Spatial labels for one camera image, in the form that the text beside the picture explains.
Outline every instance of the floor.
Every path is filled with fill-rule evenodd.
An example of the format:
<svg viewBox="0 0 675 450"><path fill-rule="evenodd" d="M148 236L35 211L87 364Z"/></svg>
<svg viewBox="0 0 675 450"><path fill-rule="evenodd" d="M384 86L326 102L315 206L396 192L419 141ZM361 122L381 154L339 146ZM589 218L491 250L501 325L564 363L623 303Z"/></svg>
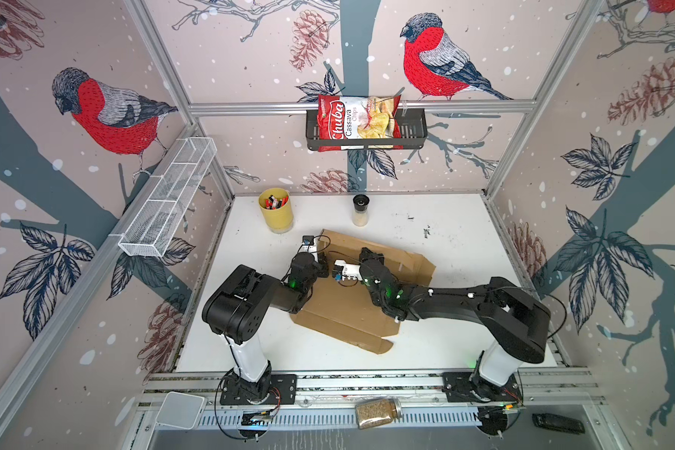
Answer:
<svg viewBox="0 0 675 450"><path fill-rule="evenodd" d="M371 195L368 225L351 222L351 196L292 196L294 227L282 235L265 225L256 196L235 199L210 269L177 372L222 372L233 367L225 339L200 319L210 295L239 264L281 278L303 235L329 229L420 253L435 266L433 287L471 287L503 276L518 278L478 194ZM451 319L403 322L382 355L294 324L269 308L258 335L276 371L457 369L473 366L493 337L483 326ZM536 366L555 366L549 350Z"/></svg>

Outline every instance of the cardboard box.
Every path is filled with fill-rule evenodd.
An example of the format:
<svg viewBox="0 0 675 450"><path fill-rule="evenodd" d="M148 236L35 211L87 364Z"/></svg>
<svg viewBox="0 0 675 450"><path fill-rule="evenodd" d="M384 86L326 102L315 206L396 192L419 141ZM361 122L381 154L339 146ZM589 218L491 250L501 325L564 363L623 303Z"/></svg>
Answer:
<svg viewBox="0 0 675 450"><path fill-rule="evenodd" d="M385 266L400 281L430 285L435 266L423 255L382 246L328 229L324 229L321 234L330 238L330 246L325 250L325 256L331 271L336 259L357 264L360 250L367 247L375 253L385 255ZM368 289L364 285L358 283L355 286L345 287L333 278L318 278L313 285L310 301L290 318L298 325L375 354L383 354L392 348L392 342L383 338L394 336L400 330L400 324L396 323L394 318L388 317L379 307L373 305Z"/></svg>

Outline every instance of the black remote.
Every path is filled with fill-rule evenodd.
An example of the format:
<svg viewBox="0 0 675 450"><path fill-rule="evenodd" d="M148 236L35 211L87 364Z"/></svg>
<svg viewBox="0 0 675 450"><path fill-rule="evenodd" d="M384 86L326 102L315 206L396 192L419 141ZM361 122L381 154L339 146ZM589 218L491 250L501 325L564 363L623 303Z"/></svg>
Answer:
<svg viewBox="0 0 675 450"><path fill-rule="evenodd" d="M584 434L585 426L580 420L557 414L533 414L532 423L538 428L545 428L563 433Z"/></svg>

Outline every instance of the yellow cup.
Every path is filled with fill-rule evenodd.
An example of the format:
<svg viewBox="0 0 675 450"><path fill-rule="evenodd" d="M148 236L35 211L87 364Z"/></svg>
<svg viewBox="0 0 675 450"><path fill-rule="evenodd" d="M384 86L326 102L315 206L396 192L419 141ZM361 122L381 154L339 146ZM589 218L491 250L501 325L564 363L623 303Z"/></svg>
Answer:
<svg viewBox="0 0 675 450"><path fill-rule="evenodd" d="M268 197L270 197L270 195L277 199L284 199L285 197L288 197L288 203L285 203L278 210L269 210L265 207L265 201L268 199ZM288 195L289 193L285 189L273 187L272 189L268 189L261 193L258 198L258 205L260 205L262 216L265 218L265 223L268 224L270 231L273 233L285 233L292 228L292 200L290 200Z"/></svg>

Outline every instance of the bird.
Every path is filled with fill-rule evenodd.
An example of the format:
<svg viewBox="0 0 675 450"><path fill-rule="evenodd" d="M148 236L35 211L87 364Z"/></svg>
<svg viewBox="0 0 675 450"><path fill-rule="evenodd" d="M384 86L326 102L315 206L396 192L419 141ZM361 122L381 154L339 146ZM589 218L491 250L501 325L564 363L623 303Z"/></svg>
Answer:
<svg viewBox="0 0 675 450"><path fill-rule="evenodd" d="M445 96L450 100L457 92L483 91L501 100L511 100L496 91L490 81L477 71L470 55L450 40L443 21L431 12L419 13L405 23L405 77L423 96Z"/></svg>
<svg viewBox="0 0 675 450"><path fill-rule="evenodd" d="M625 0L625 1L622 1L621 3L618 3L617 5L614 5L612 7L612 9L620 9L623 6L630 5L630 3L637 2L637 1L638 0ZM638 23L638 25L637 25L638 27L640 27L642 25L643 21L647 17L647 13L649 13L649 12L657 12L657 13L665 15L665 25L663 26L663 28L660 29L661 31L664 30L667 27L671 27L671 26L675 25L674 23L668 22L668 17L667 17L668 14L675 11L675 0L640 0L640 1L644 4L647 4L648 10L645 13L645 16L642 18L642 20L640 20L640 23Z"/></svg>
<svg viewBox="0 0 675 450"><path fill-rule="evenodd" d="M164 102L148 99L132 89L114 88L101 83L75 67L68 67L52 81L55 105L61 114L70 112L90 137L103 149L118 155L138 155L143 169L143 151L158 139L162 119L178 110Z"/></svg>

